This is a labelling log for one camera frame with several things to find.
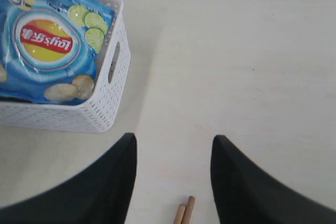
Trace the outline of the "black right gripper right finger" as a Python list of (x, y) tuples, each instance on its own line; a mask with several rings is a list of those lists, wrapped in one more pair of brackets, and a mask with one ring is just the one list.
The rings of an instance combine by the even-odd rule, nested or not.
[(213, 139), (211, 184), (220, 223), (335, 223), (335, 210), (274, 179), (224, 135)]

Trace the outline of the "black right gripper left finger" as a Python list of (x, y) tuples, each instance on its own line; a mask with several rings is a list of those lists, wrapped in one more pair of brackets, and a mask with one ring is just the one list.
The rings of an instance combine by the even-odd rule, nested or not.
[(1, 208), (1, 223), (125, 223), (137, 171), (137, 140), (125, 133), (76, 176)]

